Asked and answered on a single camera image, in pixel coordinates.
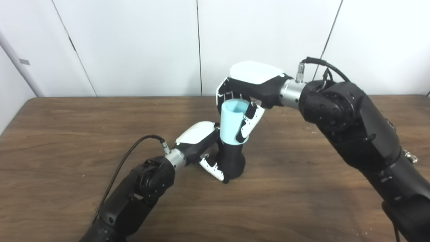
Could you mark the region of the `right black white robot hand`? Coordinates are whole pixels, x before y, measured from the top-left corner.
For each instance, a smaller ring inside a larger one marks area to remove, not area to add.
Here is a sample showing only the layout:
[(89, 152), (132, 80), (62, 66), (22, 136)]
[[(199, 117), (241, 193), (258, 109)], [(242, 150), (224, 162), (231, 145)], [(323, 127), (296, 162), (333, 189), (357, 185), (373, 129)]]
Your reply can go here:
[(221, 139), (243, 144), (266, 109), (281, 106), (281, 90), (293, 78), (280, 68), (254, 61), (234, 64), (217, 87), (216, 106), (221, 115)]

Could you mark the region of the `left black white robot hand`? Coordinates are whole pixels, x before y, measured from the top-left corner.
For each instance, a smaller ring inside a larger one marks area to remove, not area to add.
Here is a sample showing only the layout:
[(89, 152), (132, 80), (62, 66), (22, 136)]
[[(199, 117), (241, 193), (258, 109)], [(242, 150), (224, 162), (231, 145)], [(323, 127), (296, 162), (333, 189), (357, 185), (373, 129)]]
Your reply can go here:
[(195, 123), (176, 139), (174, 150), (180, 153), (183, 166), (199, 164), (214, 178), (224, 182), (226, 176), (219, 161), (219, 155), (224, 148), (220, 128), (221, 125), (217, 122)]

